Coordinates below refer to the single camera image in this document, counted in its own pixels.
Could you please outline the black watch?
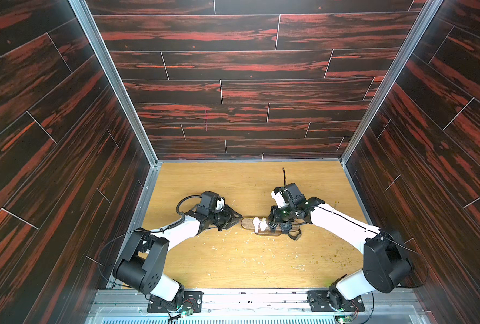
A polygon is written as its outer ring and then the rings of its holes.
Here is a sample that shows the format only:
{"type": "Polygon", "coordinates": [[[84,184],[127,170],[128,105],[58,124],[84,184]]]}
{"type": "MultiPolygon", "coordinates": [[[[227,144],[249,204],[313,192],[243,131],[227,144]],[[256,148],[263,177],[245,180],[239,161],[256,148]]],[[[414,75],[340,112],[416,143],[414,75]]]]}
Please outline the black watch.
{"type": "Polygon", "coordinates": [[[290,239],[292,239],[294,241],[299,240],[302,236],[302,231],[301,231],[301,229],[299,229],[298,231],[295,231],[295,232],[289,232],[288,236],[289,236],[290,239]]]}
{"type": "Polygon", "coordinates": [[[268,223],[268,226],[269,226],[269,229],[270,229],[271,233],[275,233],[276,229],[278,228],[278,223],[274,222],[274,221],[270,221],[268,223]]]}
{"type": "Polygon", "coordinates": [[[293,224],[288,221],[282,221],[279,223],[279,227],[281,229],[282,234],[289,234],[290,232],[293,231],[293,224]]]}

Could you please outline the dark wooden watch stand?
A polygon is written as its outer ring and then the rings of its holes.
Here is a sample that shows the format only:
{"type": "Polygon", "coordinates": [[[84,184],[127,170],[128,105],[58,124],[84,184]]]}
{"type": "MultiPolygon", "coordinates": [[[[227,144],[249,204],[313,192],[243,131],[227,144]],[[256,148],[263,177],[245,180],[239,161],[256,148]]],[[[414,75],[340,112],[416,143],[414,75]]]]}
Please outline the dark wooden watch stand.
{"type": "Polygon", "coordinates": [[[269,221],[266,217],[246,217],[241,220],[240,225],[243,229],[250,230],[259,236],[286,235],[294,239],[302,233],[300,225],[298,224],[293,222],[269,221]]]}

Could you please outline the white watch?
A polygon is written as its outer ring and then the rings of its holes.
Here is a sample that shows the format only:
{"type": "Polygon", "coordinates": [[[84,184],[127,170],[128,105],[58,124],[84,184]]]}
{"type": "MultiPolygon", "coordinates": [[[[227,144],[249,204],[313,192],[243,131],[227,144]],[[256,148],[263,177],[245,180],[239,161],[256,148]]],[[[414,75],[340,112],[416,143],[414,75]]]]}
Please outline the white watch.
{"type": "Polygon", "coordinates": [[[256,234],[259,234],[259,233],[260,233],[260,228],[259,228],[260,221],[261,221],[261,219],[260,219],[259,217],[253,218],[253,221],[252,221],[253,226],[254,226],[254,232],[255,232],[256,234]]]}
{"type": "Polygon", "coordinates": [[[268,223],[267,223],[266,218],[263,218],[263,219],[260,221],[259,228],[260,228],[260,231],[261,231],[261,232],[264,232],[264,231],[268,228],[268,223]]]}

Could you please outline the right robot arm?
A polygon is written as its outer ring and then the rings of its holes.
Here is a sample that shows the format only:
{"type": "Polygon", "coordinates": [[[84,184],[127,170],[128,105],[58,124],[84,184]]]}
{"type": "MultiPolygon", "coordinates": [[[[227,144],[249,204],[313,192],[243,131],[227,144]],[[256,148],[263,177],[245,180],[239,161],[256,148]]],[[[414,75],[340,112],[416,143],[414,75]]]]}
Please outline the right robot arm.
{"type": "Polygon", "coordinates": [[[303,220],[361,252],[361,270],[339,278],[329,287],[327,298],[332,309],[344,311],[366,293],[390,293],[412,272],[413,264],[400,233],[358,221],[317,197],[307,199],[294,183],[276,187],[271,197],[276,202],[268,223],[272,232],[280,229],[290,235],[293,222],[303,220]]]}

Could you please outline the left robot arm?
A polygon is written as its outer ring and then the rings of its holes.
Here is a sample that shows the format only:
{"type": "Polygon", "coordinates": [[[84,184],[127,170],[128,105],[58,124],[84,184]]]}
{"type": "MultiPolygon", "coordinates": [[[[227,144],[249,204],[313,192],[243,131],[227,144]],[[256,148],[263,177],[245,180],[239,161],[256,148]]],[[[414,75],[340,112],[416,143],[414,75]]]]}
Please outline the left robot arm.
{"type": "Polygon", "coordinates": [[[195,304],[184,298],[183,284],[164,274],[168,252],[208,229],[227,230],[243,219],[224,197],[210,191],[183,198],[176,212],[179,220],[174,223],[131,232],[112,270],[115,279],[144,294],[151,305],[160,305],[170,315],[195,304]]]}

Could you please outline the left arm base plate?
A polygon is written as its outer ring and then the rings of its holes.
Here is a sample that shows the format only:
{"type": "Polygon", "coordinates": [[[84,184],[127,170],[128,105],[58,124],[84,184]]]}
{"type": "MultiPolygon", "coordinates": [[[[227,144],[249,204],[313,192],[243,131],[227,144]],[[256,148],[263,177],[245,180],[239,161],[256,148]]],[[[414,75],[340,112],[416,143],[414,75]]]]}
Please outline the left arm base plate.
{"type": "Polygon", "coordinates": [[[166,301],[155,295],[149,297],[147,313],[174,313],[178,315],[192,315],[202,311],[203,303],[202,291],[183,290],[178,292],[171,301],[166,301]]]}

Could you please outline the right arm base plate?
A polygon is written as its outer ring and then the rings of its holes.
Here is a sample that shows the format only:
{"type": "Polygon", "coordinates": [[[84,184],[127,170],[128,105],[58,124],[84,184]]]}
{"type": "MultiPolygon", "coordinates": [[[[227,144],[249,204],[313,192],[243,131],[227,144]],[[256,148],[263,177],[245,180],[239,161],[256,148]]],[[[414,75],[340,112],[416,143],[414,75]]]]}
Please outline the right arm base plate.
{"type": "Polygon", "coordinates": [[[309,290],[307,301],[312,312],[363,312],[365,306],[362,298],[358,296],[353,300],[347,300],[337,291],[309,290]]]}

